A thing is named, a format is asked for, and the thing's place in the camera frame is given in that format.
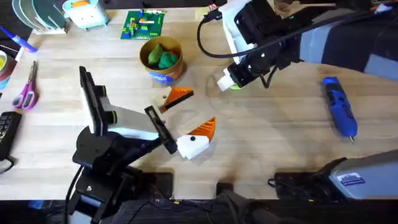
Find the scissors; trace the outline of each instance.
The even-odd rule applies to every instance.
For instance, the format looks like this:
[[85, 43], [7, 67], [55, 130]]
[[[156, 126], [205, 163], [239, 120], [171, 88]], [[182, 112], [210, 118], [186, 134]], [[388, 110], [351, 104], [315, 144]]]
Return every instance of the scissors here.
[[32, 109], [37, 102], [37, 94], [35, 92], [34, 80], [37, 74], [37, 61], [33, 61], [33, 65], [30, 68], [29, 79], [22, 90], [12, 101], [12, 105], [15, 108], [22, 108], [23, 110]]

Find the black remote control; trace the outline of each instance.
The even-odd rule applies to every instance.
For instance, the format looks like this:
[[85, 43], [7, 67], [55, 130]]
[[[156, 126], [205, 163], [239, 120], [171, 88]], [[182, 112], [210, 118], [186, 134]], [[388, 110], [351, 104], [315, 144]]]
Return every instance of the black remote control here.
[[22, 115], [13, 111], [0, 116], [0, 161], [7, 159]]

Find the orange piece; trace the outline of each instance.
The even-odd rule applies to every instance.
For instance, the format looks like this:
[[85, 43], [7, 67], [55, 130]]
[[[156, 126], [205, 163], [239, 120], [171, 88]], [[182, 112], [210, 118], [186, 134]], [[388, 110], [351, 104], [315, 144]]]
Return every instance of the orange piece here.
[[195, 130], [191, 131], [190, 135], [207, 136], [209, 141], [213, 138], [214, 131], [216, 129], [216, 117], [211, 118], [206, 121], [203, 125], [197, 127]]
[[90, 4], [90, 2], [88, 2], [88, 1], [77, 1], [77, 2], [72, 3], [72, 8], [79, 7], [79, 6], [85, 6], [88, 4]]
[[189, 88], [179, 88], [179, 87], [172, 87], [172, 91], [170, 92], [169, 96], [167, 97], [163, 106], [161, 106], [160, 112], [164, 113], [167, 111], [167, 106], [172, 104], [174, 101], [178, 100], [179, 98], [193, 93], [192, 89]]

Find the blue pen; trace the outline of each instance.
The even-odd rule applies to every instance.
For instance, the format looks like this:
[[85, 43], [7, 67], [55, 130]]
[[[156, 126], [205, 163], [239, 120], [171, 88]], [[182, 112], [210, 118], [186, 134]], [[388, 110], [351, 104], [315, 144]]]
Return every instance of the blue pen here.
[[18, 35], [10, 33], [3, 26], [0, 26], [0, 30], [2, 30], [9, 38], [11, 38], [11, 40], [13, 40], [15, 43], [19, 44], [21, 47], [25, 48], [29, 52], [34, 53], [37, 51], [37, 48], [28, 44], [28, 42], [26, 42], [24, 39], [20, 38]]
[[322, 86], [329, 99], [329, 110], [336, 128], [342, 136], [349, 138], [354, 143], [354, 137], [358, 132], [358, 125], [343, 87], [341, 87], [336, 77], [324, 78]]

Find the black cable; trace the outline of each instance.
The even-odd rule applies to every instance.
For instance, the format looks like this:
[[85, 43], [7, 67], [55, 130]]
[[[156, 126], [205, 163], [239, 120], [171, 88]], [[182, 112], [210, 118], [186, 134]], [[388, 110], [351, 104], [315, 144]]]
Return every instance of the black cable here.
[[219, 197], [223, 197], [226, 199], [225, 201], [229, 206], [229, 210], [231, 211], [232, 218], [234, 219], [235, 224], [239, 224], [239, 215], [238, 215], [238, 212], [236, 211], [236, 208], [235, 208], [232, 200], [225, 194], [220, 194]]
[[0, 172], [0, 175], [3, 175], [5, 172], [11, 170], [11, 168], [14, 167], [14, 165], [15, 165], [14, 160], [11, 159], [10, 157], [5, 158], [5, 160], [7, 160], [8, 162], [10, 162], [10, 165], [9, 165], [7, 168], [5, 168], [4, 170], [2, 170], [2, 171]]
[[147, 201], [146, 203], [143, 203], [143, 204], [137, 209], [137, 211], [134, 212], [134, 214], [133, 214], [132, 217], [130, 218], [128, 224], [130, 224], [130, 223], [133, 221], [133, 219], [137, 216], [138, 212], [139, 212], [142, 208], [144, 208], [148, 203], [149, 203], [149, 201]]
[[207, 219], [209, 220], [210, 224], [214, 224], [213, 221], [210, 218], [210, 214], [208, 212], [206, 212], [206, 215], [207, 215]]
[[271, 84], [272, 76], [276, 72], [276, 69], [277, 69], [277, 67], [276, 67], [276, 65], [274, 65], [274, 68], [272, 68], [272, 71], [268, 75], [267, 81], [264, 79], [264, 75], [266, 75], [266, 74], [261, 74], [260, 75], [260, 79], [261, 79], [261, 82], [262, 82], [262, 85], [264, 86], [264, 88], [269, 88], [269, 85]]
[[207, 22], [210, 22], [213, 19], [219, 19], [219, 18], [205, 17], [199, 23], [198, 30], [197, 30], [197, 41], [198, 41], [198, 45], [199, 45], [200, 50], [205, 55], [207, 55], [209, 57], [213, 57], [213, 58], [231, 58], [231, 57], [238, 57], [238, 56], [243, 56], [243, 55], [251, 54], [251, 53], [254, 53], [254, 52], [258, 52], [258, 51], [263, 50], [263, 49], [265, 49], [265, 48], [267, 48], [269, 46], [272, 46], [274, 44], [277, 44], [279, 42], [282, 42], [284, 40], [292, 38], [292, 37], [294, 37], [296, 35], [303, 34], [306, 31], [310, 31], [312, 29], [316, 29], [318, 27], [321, 27], [321, 26], [324, 26], [324, 25], [327, 25], [327, 24], [331, 24], [332, 22], [338, 22], [338, 21], [341, 21], [341, 22], [354, 22], [354, 21], [358, 21], [358, 20], [361, 20], [361, 19], [369, 18], [369, 17], [372, 17], [372, 16], [374, 16], [374, 13], [373, 12], [369, 12], [369, 11], [366, 11], [366, 12], [354, 12], [354, 13], [345, 14], [345, 15], [342, 15], [342, 16], [336, 16], [336, 17], [333, 17], [331, 19], [326, 19], [324, 21], [317, 22], [317, 23], [312, 24], [312, 25], [310, 25], [308, 27], [305, 27], [303, 29], [299, 29], [299, 30], [297, 30], [297, 31], [295, 31], [293, 33], [287, 34], [287, 35], [285, 35], [283, 37], [279, 37], [278, 39], [272, 40], [272, 41], [270, 41], [270, 42], [268, 42], [266, 44], [260, 45], [260, 46], [258, 46], [256, 48], [253, 48], [253, 49], [250, 49], [250, 50], [245, 50], [245, 51], [238, 52], [238, 53], [235, 53], [235, 54], [224, 54], [224, 55], [213, 54], [213, 53], [210, 53], [210, 52], [206, 51], [203, 48], [203, 46], [201, 44], [201, 41], [200, 41], [200, 30], [201, 30], [202, 25], [207, 23]]
[[268, 185], [269, 185], [270, 187], [276, 188], [276, 183], [279, 183], [280, 185], [283, 185], [283, 186], [285, 186], [285, 187], [287, 187], [287, 188], [290, 188], [290, 189], [296, 190], [296, 191], [298, 191], [298, 192], [300, 192], [300, 193], [302, 193], [302, 194], [305, 194], [305, 195], [306, 195], [307, 197], [309, 197], [310, 199], [316, 199], [316, 200], [319, 199], [318, 197], [315, 197], [315, 196], [310, 195], [306, 190], [303, 190], [303, 189], [300, 189], [300, 188], [295, 187], [295, 186], [293, 186], [293, 185], [290, 185], [290, 184], [288, 184], [288, 183], [286, 183], [286, 182], [284, 182], [284, 181], [275, 180], [274, 178], [268, 179]]
[[67, 213], [67, 209], [68, 209], [68, 203], [69, 203], [69, 199], [70, 199], [70, 194], [72, 193], [72, 188], [73, 186], [75, 186], [76, 180], [78, 178], [78, 176], [80, 175], [81, 170], [83, 169], [83, 166], [80, 166], [79, 169], [77, 170], [75, 176], [72, 179], [72, 182], [70, 182], [69, 185], [69, 189], [67, 192], [67, 196], [65, 197], [65, 206], [63, 208], [63, 224], [68, 224], [68, 213]]

